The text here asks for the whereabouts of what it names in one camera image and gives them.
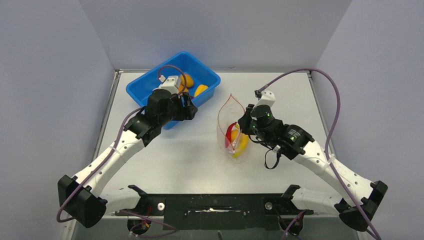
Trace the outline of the orange toy mango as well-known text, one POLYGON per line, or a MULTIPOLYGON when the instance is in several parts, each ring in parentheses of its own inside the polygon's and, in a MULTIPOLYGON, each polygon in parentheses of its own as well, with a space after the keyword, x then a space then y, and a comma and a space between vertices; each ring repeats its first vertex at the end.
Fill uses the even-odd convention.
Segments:
POLYGON ((184 85, 186 85, 187 88, 192 88, 194 86, 194 80, 193 78, 185 73, 184 75, 180 75, 180 79, 181 79, 181 86, 183 87, 184 85))

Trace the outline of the clear zip bag orange zipper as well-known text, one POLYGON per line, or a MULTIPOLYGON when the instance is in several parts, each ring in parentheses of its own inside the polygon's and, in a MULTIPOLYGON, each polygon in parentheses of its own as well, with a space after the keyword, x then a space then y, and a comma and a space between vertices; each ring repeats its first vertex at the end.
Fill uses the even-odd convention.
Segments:
POLYGON ((220 150, 235 164, 244 161, 249 137, 241 132, 238 120, 244 115, 242 104, 230 94, 218 111, 217 142, 220 150))

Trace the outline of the yellow toy banana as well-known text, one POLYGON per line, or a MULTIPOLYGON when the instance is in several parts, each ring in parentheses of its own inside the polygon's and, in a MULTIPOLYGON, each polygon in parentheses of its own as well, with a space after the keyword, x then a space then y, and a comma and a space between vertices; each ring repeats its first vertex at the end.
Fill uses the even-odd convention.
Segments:
POLYGON ((249 136, 246 134, 243 134, 240 131, 240 127, 238 124, 235 125, 235 127, 233 127, 234 129, 238 129, 239 130, 239 136, 237 138, 236 141, 232 141, 232 145, 235 147, 234 153, 232 154, 233 158, 238 158, 241 156, 241 154, 245 151, 248 143, 249 143, 249 136))

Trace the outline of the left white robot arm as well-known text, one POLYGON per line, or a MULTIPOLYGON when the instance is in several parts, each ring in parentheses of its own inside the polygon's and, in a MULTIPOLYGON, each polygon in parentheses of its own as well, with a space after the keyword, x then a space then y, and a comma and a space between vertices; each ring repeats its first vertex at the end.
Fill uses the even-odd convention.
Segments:
POLYGON ((96 225, 105 214, 131 210, 146 195, 135 185, 103 194, 112 177, 138 152, 161 134, 171 121, 192 120, 198 109, 188 92, 171 93, 155 89, 147 105, 130 112, 122 121, 115 140, 88 166, 70 177, 64 175, 57 183, 59 210, 56 220, 65 223, 62 212, 86 228, 96 225))

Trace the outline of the yellow-orange toy ball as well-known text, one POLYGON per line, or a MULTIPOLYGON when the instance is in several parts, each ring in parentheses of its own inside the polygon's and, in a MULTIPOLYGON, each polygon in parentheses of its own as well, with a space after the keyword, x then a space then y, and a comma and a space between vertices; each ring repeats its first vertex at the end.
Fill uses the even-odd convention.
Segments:
POLYGON ((232 130, 230 133, 230 140, 234 142, 238 139, 238 137, 239 137, 239 130, 238 129, 232 130))

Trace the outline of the red toy chili pepper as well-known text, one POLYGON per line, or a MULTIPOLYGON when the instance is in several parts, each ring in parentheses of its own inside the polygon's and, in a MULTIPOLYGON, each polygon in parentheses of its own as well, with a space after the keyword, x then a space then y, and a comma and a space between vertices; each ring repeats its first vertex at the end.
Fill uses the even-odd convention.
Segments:
POLYGON ((225 148, 228 148, 230 145, 232 145, 232 131, 233 131, 233 127, 235 127, 235 125, 236 125, 237 123, 236 122, 233 122, 233 123, 231 123, 228 127, 227 127, 227 129, 226 129, 226 132, 225 132, 225 148))

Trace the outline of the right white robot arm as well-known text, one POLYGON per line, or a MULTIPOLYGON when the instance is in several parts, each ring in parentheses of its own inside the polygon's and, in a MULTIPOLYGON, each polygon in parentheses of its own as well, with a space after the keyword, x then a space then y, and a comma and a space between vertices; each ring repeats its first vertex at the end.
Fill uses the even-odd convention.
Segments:
POLYGON ((276 119, 269 105, 248 105, 237 123, 243 134, 257 137, 257 143, 278 158, 284 156, 304 166, 335 191, 328 193, 292 184, 281 196, 281 207, 286 213, 297 210, 327 213, 338 216, 358 232, 371 227, 370 222, 388 190, 384 182, 366 179, 326 154, 303 128, 276 119))

